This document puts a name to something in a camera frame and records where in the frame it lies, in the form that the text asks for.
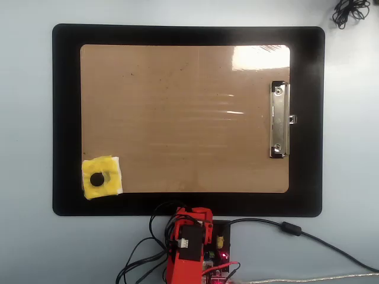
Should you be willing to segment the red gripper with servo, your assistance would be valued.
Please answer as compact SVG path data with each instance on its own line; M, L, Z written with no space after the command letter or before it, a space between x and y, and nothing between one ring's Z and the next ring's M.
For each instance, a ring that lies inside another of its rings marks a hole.
M203 207L196 207L196 208L181 208L177 210L177 213L179 215L187 215L190 217L193 217L196 220L199 220L204 223L213 223L213 213L210 209L208 208L203 208Z

